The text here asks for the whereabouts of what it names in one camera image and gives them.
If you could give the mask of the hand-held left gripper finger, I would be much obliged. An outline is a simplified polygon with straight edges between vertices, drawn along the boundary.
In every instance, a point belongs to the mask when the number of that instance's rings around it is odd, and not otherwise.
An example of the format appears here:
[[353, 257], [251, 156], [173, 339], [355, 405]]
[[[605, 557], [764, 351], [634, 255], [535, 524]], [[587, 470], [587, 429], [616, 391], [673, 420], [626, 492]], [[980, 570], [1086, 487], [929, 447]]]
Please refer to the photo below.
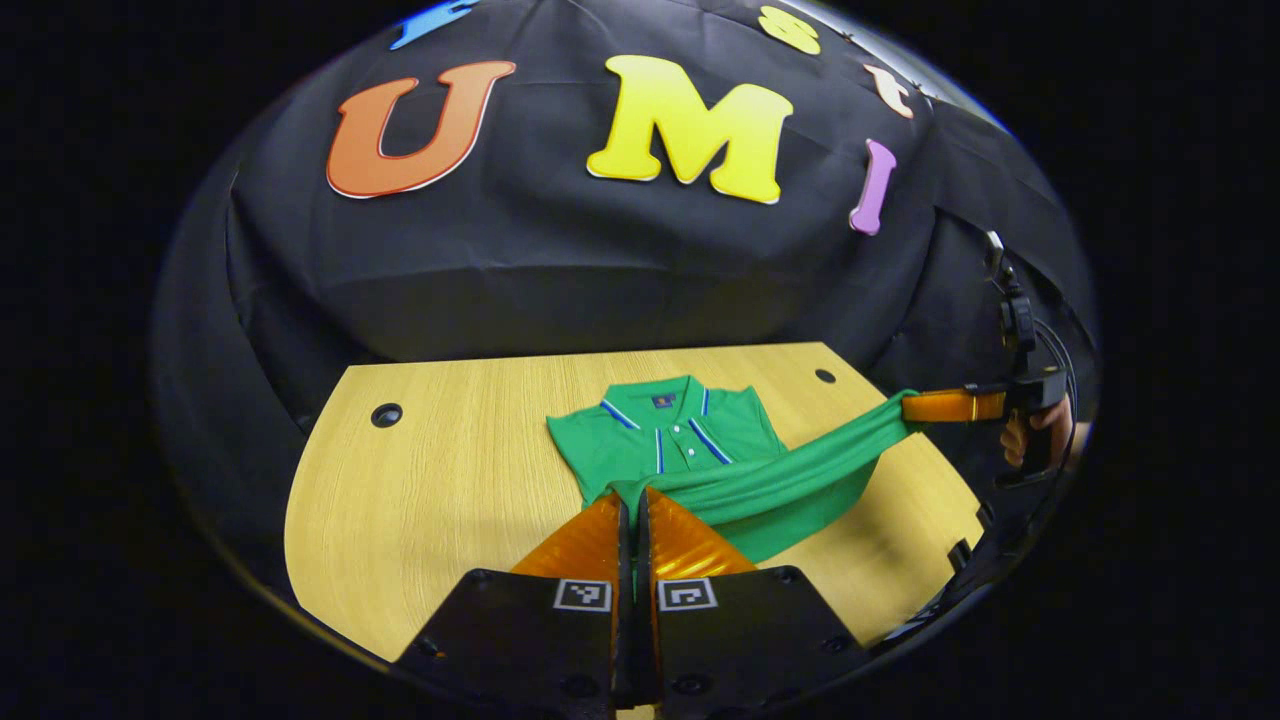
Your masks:
[[632, 600], [628, 509], [614, 493], [511, 569], [466, 571], [396, 670], [483, 719], [613, 719]]
[[765, 719], [868, 665], [800, 568], [759, 568], [657, 489], [637, 521], [637, 667], [658, 719]]

